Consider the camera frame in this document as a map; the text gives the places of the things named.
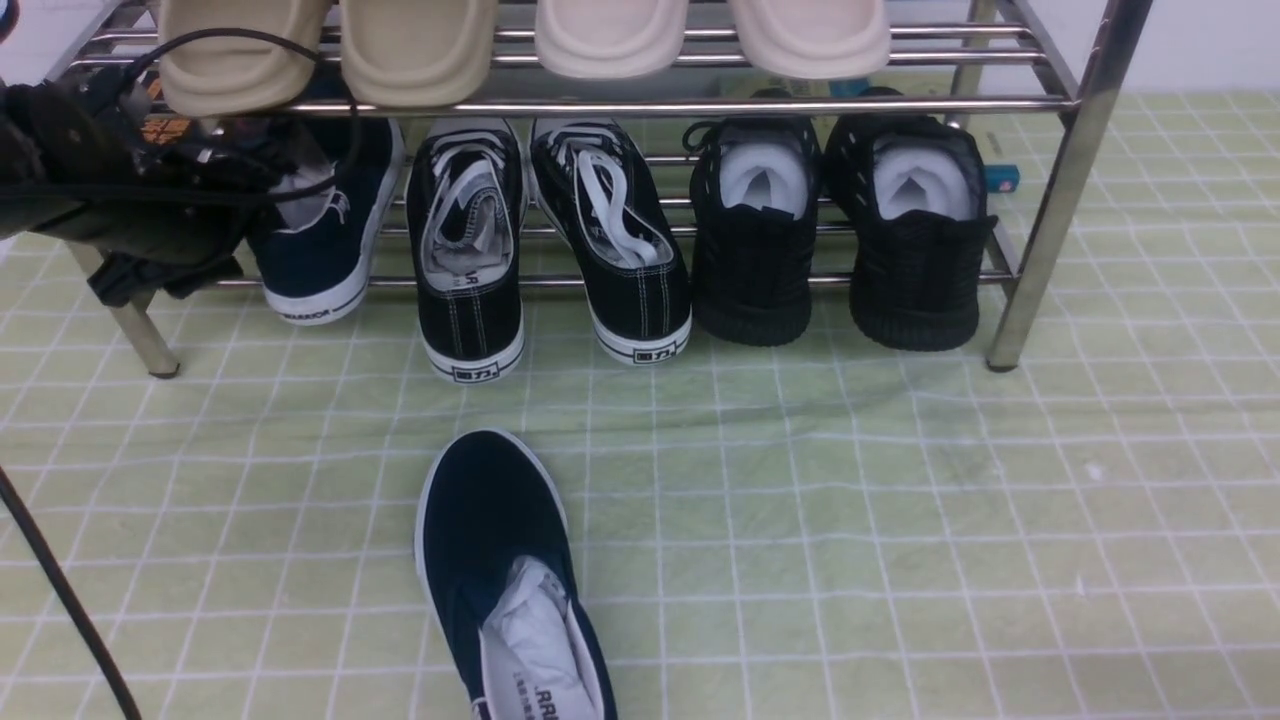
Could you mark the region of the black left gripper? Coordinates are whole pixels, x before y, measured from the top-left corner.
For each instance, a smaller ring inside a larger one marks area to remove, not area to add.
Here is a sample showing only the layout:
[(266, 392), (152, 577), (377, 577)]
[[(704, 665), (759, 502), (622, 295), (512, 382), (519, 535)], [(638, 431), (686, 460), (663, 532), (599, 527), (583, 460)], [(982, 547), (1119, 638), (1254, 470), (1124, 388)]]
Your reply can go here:
[(3, 87), (3, 233), (99, 250), (90, 288), (106, 306), (241, 279), (238, 249), (278, 220), (266, 196), (297, 168), (288, 120), (160, 131), (151, 102), (119, 79)]

